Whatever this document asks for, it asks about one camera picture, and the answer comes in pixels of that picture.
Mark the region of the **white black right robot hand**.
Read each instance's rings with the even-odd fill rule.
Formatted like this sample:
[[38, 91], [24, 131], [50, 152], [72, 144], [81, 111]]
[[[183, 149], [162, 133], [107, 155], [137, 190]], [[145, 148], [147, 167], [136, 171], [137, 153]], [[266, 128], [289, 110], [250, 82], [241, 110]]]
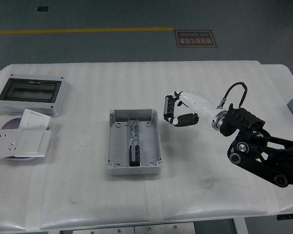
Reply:
[[[174, 115], [175, 103], [185, 105], [191, 113], [176, 117]], [[212, 128], [217, 129], [217, 122], [221, 117], [222, 110], [216, 108], [211, 100], [201, 93], [195, 92], [173, 92], [165, 97], [164, 120], [175, 127], [191, 126], [198, 123], [199, 119], [205, 119]]]

